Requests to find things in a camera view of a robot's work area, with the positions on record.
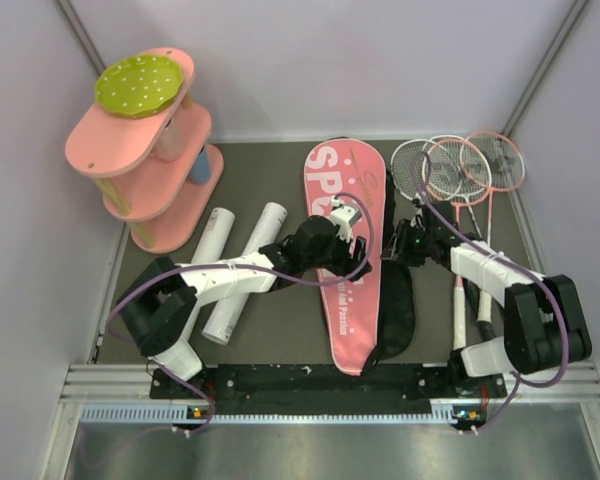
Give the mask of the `pink white badminton racket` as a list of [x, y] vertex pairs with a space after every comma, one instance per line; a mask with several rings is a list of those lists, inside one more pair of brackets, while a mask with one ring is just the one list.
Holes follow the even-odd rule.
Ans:
[[429, 156], [428, 192], [449, 201], [454, 220], [460, 226], [462, 208], [481, 203], [491, 187], [491, 170], [484, 154], [469, 141], [446, 137], [426, 150]]

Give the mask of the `pink sport racket bag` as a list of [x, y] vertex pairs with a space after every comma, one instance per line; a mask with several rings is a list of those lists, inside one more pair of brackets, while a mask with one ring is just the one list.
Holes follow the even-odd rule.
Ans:
[[372, 145], [347, 137], [315, 146], [304, 164], [308, 213], [326, 216], [334, 195], [360, 198], [371, 214], [355, 225], [356, 235], [375, 235], [372, 271], [355, 283], [320, 289], [332, 359], [337, 369], [360, 376], [380, 360], [404, 352], [416, 326], [412, 277], [409, 269], [381, 255], [392, 241], [396, 210], [395, 187], [382, 155]]

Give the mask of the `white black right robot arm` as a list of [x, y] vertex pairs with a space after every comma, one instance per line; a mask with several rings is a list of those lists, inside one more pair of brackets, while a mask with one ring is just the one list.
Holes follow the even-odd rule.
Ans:
[[463, 233], [446, 201], [417, 200], [416, 212], [396, 228], [392, 260], [407, 266], [432, 260], [472, 283], [499, 305], [503, 333], [456, 348], [447, 362], [447, 384], [467, 396], [484, 377], [512, 372], [520, 378], [588, 359], [592, 341], [575, 282], [565, 275], [531, 271], [472, 233]]

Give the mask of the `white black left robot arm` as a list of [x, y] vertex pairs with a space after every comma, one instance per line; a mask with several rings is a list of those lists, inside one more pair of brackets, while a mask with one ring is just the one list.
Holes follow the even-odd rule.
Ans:
[[122, 318], [141, 355], [171, 374], [185, 396], [206, 387], [203, 363], [186, 332], [194, 308], [243, 294], [269, 293], [303, 279], [310, 270], [326, 269], [355, 281], [371, 271], [366, 239], [353, 235], [362, 212], [341, 205], [324, 217], [314, 215], [284, 240], [247, 255], [210, 264], [183, 264], [160, 257], [149, 265], [117, 301], [111, 314]]

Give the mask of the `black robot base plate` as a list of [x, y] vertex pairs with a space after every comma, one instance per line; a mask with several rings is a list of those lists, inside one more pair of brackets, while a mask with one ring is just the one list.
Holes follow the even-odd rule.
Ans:
[[456, 386], [446, 367], [423, 364], [376, 364], [361, 376], [330, 364], [221, 364], [191, 384], [215, 401], [218, 415], [428, 413], [433, 399], [480, 403], [506, 396], [500, 376]]

